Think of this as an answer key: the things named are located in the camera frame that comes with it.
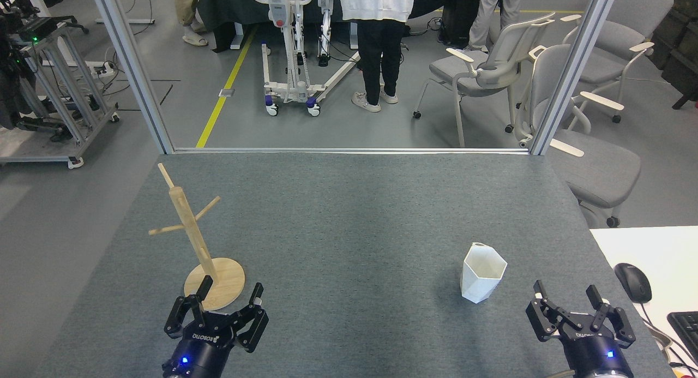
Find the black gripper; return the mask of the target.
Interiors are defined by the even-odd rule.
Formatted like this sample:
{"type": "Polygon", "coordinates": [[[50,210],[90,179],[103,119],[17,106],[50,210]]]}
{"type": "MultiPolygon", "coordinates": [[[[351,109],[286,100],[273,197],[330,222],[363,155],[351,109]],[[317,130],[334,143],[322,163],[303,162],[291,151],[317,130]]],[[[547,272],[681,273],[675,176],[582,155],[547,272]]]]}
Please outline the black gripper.
{"type": "Polygon", "coordinates": [[[176,298],[164,331],[181,340],[163,363],[164,377],[220,377],[236,339],[246,352],[257,348],[269,321],[262,308],[262,283],[255,284],[247,306],[233,314],[204,312],[202,302],[212,285],[212,277],[205,275],[196,293],[176,298]],[[194,320],[183,328],[189,310],[194,320]]]}
{"type": "Polygon", "coordinates": [[[595,285],[587,288],[595,315],[568,313],[551,303],[539,279],[533,288],[534,298],[526,308],[526,315],[534,333],[539,341],[551,338],[561,341],[575,377],[634,376],[622,351],[636,340],[624,309],[611,306],[595,285]]]}

